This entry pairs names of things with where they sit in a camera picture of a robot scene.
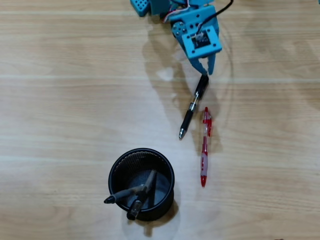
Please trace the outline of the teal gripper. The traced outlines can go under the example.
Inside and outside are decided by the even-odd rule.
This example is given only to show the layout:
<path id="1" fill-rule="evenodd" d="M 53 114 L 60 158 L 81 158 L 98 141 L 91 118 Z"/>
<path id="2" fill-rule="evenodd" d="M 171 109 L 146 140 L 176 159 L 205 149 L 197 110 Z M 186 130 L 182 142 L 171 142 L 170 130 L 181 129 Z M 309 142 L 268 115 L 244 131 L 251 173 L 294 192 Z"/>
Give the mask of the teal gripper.
<path id="1" fill-rule="evenodd" d="M 212 17 L 206 21 L 207 18 L 216 14 L 216 9 L 213 5 L 203 5 L 197 7 L 189 7 L 186 11 L 180 11 L 178 13 L 171 14 L 167 19 L 171 25 L 171 31 L 176 41 L 187 56 L 186 48 L 183 42 L 182 36 L 187 33 L 195 33 L 199 28 L 204 29 L 205 27 L 212 26 L 219 35 L 220 29 L 217 17 Z M 207 57 L 208 69 L 206 70 L 198 59 L 190 60 L 190 64 L 202 75 L 212 75 L 215 67 L 216 55 L 212 54 Z"/>

